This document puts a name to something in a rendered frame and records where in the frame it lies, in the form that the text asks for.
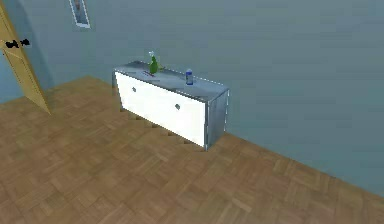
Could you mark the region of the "white framed wall picture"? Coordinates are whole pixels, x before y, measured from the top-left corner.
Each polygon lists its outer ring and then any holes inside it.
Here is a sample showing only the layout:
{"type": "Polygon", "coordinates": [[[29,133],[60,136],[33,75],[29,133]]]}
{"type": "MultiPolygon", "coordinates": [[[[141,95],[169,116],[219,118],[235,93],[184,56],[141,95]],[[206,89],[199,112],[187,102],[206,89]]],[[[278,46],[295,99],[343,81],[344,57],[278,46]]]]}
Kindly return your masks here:
{"type": "Polygon", "coordinates": [[[89,28],[90,22],[84,0],[69,0],[75,24],[81,28],[89,28]]]}

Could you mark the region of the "green spray bottle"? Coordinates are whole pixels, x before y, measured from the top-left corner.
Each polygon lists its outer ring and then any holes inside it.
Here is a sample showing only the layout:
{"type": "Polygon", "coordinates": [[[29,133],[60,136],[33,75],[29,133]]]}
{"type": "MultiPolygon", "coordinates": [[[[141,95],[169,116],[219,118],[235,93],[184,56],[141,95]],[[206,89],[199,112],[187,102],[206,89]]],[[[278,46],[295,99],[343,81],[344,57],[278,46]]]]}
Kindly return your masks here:
{"type": "Polygon", "coordinates": [[[151,74],[155,74],[158,71],[158,63],[155,57],[155,53],[153,51],[149,52],[149,55],[151,57],[151,63],[149,65],[149,71],[151,74]]]}

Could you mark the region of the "tan wooden room door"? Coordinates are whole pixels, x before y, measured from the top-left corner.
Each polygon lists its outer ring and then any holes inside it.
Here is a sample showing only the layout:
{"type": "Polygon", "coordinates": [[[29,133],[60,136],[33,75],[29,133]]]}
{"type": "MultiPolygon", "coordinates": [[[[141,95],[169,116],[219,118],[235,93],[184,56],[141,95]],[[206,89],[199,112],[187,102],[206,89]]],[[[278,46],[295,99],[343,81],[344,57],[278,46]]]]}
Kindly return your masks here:
{"type": "Polygon", "coordinates": [[[25,53],[24,47],[7,48],[6,41],[20,41],[10,20],[3,0],[0,0],[0,49],[8,61],[24,96],[50,114],[46,97],[35,75],[34,69],[25,53]]]}

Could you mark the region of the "white grey sideboard cabinet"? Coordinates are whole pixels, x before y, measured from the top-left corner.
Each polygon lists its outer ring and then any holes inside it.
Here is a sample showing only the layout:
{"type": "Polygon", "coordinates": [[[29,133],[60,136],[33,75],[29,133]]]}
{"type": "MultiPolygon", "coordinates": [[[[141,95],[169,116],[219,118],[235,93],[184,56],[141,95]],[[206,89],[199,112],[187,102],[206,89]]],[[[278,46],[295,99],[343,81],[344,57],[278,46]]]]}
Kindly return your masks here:
{"type": "Polygon", "coordinates": [[[149,65],[133,61],[113,70],[121,107],[204,149],[226,131],[229,88],[164,69],[153,75],[149,65]]]}

